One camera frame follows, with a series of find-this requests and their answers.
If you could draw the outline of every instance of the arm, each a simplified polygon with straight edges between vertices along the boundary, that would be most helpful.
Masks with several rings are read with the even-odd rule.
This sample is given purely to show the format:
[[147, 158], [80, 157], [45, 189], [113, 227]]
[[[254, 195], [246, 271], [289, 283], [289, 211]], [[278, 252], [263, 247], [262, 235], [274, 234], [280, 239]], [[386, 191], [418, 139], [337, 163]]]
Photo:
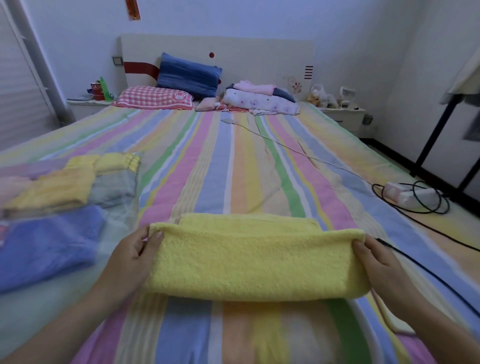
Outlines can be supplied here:
[[120, 241], [100, 278], [76, 305], [42, 328], [3, 364], [69, 363], [90, 334], [147, 279], [163, 239], [157, 233], [145, 243], [148, 227]]
[[480, 346], [468, 331], [429, 303], [415, 288], [393, 252], [371, 236], [353, 250], [375, 292], [408, 323], [438, 363], [480, 363]]

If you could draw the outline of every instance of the forearm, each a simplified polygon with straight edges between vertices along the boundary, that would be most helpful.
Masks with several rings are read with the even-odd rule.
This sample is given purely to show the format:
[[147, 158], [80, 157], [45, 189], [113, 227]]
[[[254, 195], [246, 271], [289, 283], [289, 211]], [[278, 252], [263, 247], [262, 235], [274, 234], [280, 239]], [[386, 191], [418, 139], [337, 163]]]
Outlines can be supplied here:
[[69, 363], [113, 309], [113, 306], [91, 291], [79, 303], [43, 327], [2, 363]]
[[439, 364], [480, 363], [480, 346], [470, 333], [429, 302], [422, 303], [405, 321]]

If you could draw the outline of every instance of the black baseboard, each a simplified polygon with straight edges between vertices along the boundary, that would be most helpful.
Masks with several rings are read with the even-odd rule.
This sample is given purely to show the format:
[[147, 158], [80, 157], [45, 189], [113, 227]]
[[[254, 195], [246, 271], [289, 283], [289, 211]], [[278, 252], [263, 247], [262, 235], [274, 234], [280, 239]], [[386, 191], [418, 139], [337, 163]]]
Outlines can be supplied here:
[[[378, 149], [380, 152], [382, 152], [387, 157], [394, 160], [401, 166], [405, 167], [406, 169], [410, 170], [413, 168], [413, 161], [404, 157], [393, 149], [387, 147], [386, 145], [380, 143], [378, 140], [375, 140], [373, 138], [361, 138], [360, 140], [363, 143], [370, 145], [375, 149]], [[462, 206], [465, 210], [468, 210], [472, 214], [480, 217], [480, 201], [468, 196], [463, 192], [459, 193], [454, 186], [442, 180], [440, 177], [434, 175], [433, 173], [428, 172], [424, 168], [419, 169], [417, 177], [427, 182], [430, 186], [435, 187], [437, 190], [442, 191], [445, 196], [450, 197], [453, 201]]]

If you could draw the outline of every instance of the light switch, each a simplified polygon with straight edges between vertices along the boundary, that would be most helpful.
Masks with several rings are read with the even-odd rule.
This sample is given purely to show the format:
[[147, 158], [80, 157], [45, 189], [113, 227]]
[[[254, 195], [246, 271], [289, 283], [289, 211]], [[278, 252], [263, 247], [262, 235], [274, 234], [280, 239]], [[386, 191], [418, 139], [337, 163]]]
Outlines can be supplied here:
[[113, 64], [116, 66], [123, 66], [123, 57], [112, 57]]

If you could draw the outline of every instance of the red checkered pillow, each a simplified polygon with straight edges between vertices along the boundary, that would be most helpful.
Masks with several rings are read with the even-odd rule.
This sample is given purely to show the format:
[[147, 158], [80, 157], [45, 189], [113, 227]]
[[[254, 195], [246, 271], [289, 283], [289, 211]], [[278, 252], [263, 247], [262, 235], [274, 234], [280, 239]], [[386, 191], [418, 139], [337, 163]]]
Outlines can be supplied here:
[[193, 97], [188, 92], [151, 86], [129, 87], [112, 106], [133, 109], [193, 109]]

